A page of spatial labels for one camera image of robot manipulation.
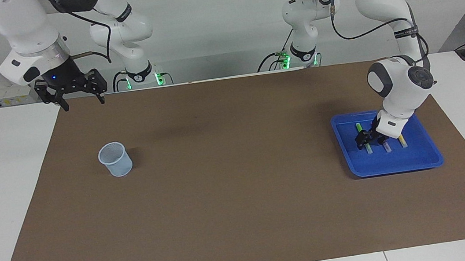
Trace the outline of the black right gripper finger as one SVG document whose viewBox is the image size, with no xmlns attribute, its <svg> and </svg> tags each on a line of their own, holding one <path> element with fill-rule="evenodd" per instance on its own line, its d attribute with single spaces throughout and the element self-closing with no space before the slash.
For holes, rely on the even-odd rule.
<svg viewBox="0 0 465 261">
<path fill-rule="evenodd" d="M 70 106 L 63 98 L 63 92 L 51 88 L 51 86 L 42 79 L 34 82 L 34 90 L 44 104 L 55 104 L 68 112 Z"/>
<path fill-rule="evenodd" d="M 91 69 L 87 74 L 84 74 L 85 78 L 85 92 L 94 94 L 100 104 L 105 104 L 105 94 L 107 92 L 107 82 L 100 74 L 99 70 Z"/>
</svg>

